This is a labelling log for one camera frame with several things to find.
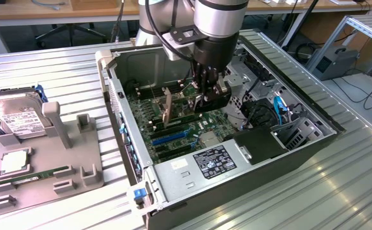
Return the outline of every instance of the chair wheel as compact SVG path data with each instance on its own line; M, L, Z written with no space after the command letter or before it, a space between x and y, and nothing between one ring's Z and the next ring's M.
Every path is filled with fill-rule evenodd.
M36 44L37 44L37 47L40 47L40 48L45 48L45 42L38 41Z

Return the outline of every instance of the hard drive label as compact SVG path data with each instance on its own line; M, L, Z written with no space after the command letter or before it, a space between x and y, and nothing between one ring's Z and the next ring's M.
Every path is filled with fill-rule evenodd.
M195 154L193 157L205 179L211 179L237 168L223 145Z
M1 116L2 121L16 135L42 132L44 125L34 111L21 112L17 114L5 114Z

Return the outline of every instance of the office chair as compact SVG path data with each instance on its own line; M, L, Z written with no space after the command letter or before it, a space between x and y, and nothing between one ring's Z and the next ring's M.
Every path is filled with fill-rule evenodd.
M84 33L88 33L91 35L100 37L103 39L103 43L105 43L108 41L107 36L104 34L92 30L95 28L93 23L89 23L89 29L81 27L80 26L81 24L84 24L84 23L66 23L66 24L61 25L60 27L56 24L52 24L52 30L34 38L37 46L40 48L44 48L45 42L42 41L42 39L48 38L49 36L57 34L58 32L61 32L64 30L68 30L68 32L69 32L69 46L73 46L75 30L80 30Z

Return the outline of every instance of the hard drive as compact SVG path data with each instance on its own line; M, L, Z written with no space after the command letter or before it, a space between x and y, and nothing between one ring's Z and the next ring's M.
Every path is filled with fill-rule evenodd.
M13 133L26 139L45 135L45 127L52 123L44 117L41 109L46 97L42 87L0 90L0 132Z

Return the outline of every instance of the metal rack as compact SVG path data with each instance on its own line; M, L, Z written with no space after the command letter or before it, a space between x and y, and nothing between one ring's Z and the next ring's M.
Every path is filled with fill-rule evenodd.
M372 38L372 15L347 15L337 28L335 29L331 37L328 38L325 45L323 49L316 53L313 58L311 59L309 63L307 64L307 69L312 72L313 69L316 68L320 60L323 59L323 56L325 54L325 51L333 44L339 34L343 32L344 26L349 25L352 26L356 30L359 30L361 33L364 33L369 38Z

